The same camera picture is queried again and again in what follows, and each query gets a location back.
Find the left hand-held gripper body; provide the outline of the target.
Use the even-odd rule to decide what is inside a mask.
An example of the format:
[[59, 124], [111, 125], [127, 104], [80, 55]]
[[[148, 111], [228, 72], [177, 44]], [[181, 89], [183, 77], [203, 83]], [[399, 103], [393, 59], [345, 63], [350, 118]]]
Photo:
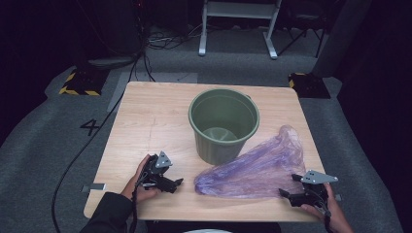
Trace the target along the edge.
[[172, 162], [164, 151], [151, 155], [142, 171], [139, 184], [145, 189], [156, 187], [164, 191], [169, 187], [167, 182], [170, 180], [164, 174], [171, 166]]

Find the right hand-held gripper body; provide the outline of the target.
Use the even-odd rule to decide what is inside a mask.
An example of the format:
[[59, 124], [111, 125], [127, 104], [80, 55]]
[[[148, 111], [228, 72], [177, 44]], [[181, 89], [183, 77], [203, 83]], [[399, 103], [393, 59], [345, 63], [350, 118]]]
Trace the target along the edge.
[[322, 208], [327, 203], [327, 191], [325, 183], [335, 183], [337, 177], [323, 174], [314, 170], [309, 170], [302, 176], [303, 192], [290, 194], [289, 200], [293, 207], [300, 207], [303, 204]]

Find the purple translucent plastic bag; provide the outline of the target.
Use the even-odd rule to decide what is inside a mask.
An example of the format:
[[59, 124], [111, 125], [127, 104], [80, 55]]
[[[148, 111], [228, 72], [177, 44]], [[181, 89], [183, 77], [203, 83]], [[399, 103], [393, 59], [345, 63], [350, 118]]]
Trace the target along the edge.
[[298, 192], [292, 175], [306, 173], [298, 133], [283, 125], [279, 133], [231, 162], [200, 173], [194, 180], [197, 194], [220, 198], [280, 198], [279, 189]]

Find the green plastic bucket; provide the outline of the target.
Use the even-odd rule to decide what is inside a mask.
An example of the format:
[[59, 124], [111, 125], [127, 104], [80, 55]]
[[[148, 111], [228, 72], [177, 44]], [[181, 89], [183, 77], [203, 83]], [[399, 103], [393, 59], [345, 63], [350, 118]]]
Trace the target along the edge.
[[252, 98], [240, 91], [208, 89], [190, 103], [189, 124], [199, 157], [222, 165], [235, 159], [257, 132], [259, 111]]

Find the person's left hand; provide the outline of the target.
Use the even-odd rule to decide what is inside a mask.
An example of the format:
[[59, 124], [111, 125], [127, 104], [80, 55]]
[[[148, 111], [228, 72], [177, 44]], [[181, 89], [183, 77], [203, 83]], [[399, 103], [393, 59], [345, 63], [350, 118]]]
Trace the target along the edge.
[[155, 187], [151, 187], [150, 189], [146, 190], [144, 187], [137, 184], [149, 158], [150, 156], [147, 154], [140, 162], [135, 174], [129, 179], [128, 183], [120, 193], [122, 196], [128, 199], [132, 199], [133, 194], [136, 194], [136, 202], [140, 203], [145, 200], [154, 198], [160, 193], [160, 190]]

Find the person's right hand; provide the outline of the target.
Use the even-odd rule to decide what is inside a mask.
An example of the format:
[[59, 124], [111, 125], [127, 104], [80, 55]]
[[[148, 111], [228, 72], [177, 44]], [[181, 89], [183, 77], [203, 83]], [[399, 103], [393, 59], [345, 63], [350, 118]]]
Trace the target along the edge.
[[[329, 183], [325, 183], [328, 199], [327, 206], [331, 212], [329, 228], [333, 233], [355, 233], [352, 226], [345, 218], [345, 215], [335, 200], [335, 195]], [[320, 221], [325, 221], [325, 216], [315, 207], [303, 204], [301, 209], [306, 213], [315, 216]]]

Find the grey tape strip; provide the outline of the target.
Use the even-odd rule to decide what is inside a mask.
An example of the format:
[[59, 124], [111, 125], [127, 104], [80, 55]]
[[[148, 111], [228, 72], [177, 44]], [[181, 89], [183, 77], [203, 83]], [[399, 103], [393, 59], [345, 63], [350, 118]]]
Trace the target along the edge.
[[105, 187], [104, 183], [85, 184], [81, 188], [81, 193], [90, 193], [92, 190], [104, 190]]

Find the black yellow striped base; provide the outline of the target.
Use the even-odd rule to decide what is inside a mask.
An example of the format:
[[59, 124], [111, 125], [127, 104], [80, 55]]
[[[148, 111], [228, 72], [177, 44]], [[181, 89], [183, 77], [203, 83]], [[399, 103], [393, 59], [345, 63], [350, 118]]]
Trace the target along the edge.
[[59, 93], [100, 96], [108, 75], [108, 70], [81, 71], [74, 69], [67, 77]]
[[330, 98], [324, 81], [311, 73], [291, 73], [288, 81], [290, 88], [297, 93], [299, 98]]

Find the grey column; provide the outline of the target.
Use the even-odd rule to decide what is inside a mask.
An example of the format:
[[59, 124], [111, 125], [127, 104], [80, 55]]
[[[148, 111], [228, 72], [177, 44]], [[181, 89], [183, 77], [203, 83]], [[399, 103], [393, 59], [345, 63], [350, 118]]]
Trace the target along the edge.
[[319, 78], [333, 77], [355, 38], [372, 0], [346, 0], [312, 69]]

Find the dark equipment stand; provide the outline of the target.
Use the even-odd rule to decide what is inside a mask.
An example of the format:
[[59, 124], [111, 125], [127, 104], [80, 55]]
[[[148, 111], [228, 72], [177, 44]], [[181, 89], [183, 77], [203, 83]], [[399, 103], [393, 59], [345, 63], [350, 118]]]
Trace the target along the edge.
[[91, 65], [102, 70], [135, 65], [144, 50], [134, 0], [74, 0], [107, 53], [117, 59]]

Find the black tripod stand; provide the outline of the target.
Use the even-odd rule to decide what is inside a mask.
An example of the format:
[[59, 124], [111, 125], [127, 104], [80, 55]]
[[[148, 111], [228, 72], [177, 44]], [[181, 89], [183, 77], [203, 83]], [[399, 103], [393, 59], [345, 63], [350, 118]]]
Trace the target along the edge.
[[293, 37], [292, 40], [284, 46], [278, 54], [281, 55], [290, 48], [299, 38], [306, 35], [309, 30], [312, 30], [319, 40], [315, 57], [318, 58], [321, 51], [321, 46], [326, 34], [326, 12], [317, 7], [303, 8], [289, 7], [287, 9], [287, 26], [289, 34], [293, 28], [299, 29], [300, 33]]

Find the white metal stand frame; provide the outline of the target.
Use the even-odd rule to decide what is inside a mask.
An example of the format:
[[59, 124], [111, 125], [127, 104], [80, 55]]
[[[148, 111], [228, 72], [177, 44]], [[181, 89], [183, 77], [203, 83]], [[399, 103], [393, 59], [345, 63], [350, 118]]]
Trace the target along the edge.
[[214, 0], [204, 0], [202, 9], [202, 29], [199, 41], [198, 54], [206, 54], [207, 45], [207, 20], [209, 17], [237, 17], [252, 19], [268, 19], [270, 21], [268, 30], [262, 33], [269, 56], [271, 59], [278, 58], [278, 52], [272, 43], [272, 33], [280, 12], [283, 0], [274, 0], [273, 3], [238, 3], [238, 2], [218, 2]]

